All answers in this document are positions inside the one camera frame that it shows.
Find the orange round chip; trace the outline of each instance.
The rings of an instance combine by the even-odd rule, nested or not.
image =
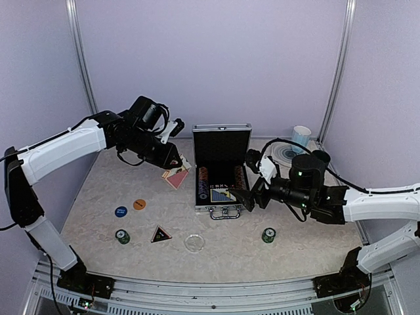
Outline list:
[[[143,199],[137,199],[134,201],[133,207],[136,210],[143,210],[146,206],[146,202]]]

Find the white wall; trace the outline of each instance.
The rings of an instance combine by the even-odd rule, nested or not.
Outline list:
[[[65,1],[0,1],[0,151],[44,140],[89,115]],[[35,185],[46,216],[61,230],[93,159]],[[0,167],[0,226],[12,223]],[[0,232],[0,314],[17,314],[39,253],[19,227]]]
[[[365,187],[420,182],[420,2],[358,0],[325,147],[340,174]],[[365,222],[371,242],[400,220]],[[408,314],[419,313],[420,254],[392,263]]]
[[[77,2],[93,91],[116,112],[138,95],[197,123],[252,122],[253,134],[318,134],[346,1]]]

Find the triangular card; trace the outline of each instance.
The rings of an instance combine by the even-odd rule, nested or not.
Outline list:
[[[170,236],[163,228],[157,226],[151,242],[156,243],[164,240],[170,240],[171,238],[172,236]]]

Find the case lid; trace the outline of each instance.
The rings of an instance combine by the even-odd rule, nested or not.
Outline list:
[[[222,161],[243,163],[251,130],[250,123],[194,126],[192,136],[196,165]]]

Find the stack of poker chips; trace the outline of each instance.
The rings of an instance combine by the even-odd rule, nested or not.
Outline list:
[[[235,188],[244,190],[247,189],[242,166],[235,166]]]
[[[205,167],[198,169],[198,197],[200,199],[209,197],[209,171]]]

